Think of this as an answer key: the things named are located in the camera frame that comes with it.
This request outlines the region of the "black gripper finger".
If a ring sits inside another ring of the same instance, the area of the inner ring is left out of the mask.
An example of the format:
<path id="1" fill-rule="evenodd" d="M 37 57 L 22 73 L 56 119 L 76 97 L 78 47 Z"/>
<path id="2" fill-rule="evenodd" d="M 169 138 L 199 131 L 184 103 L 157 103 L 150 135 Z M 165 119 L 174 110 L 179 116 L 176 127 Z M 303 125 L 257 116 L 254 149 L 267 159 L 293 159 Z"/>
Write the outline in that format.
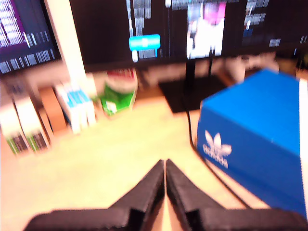
<path id="1" fill-rule="evenodd" d="M 165 196 L 164 161 L 159 160 L 138 184 L 111 205 L 128 209 L 123 231 L 150 231 Z"/>
<path id="2" fill-rule="evenodd" d="M 221 204 L 199 189 L 171 160 L 166 161 L 167 196 L 185 231 L 203 231 L 201 210 Z"/>

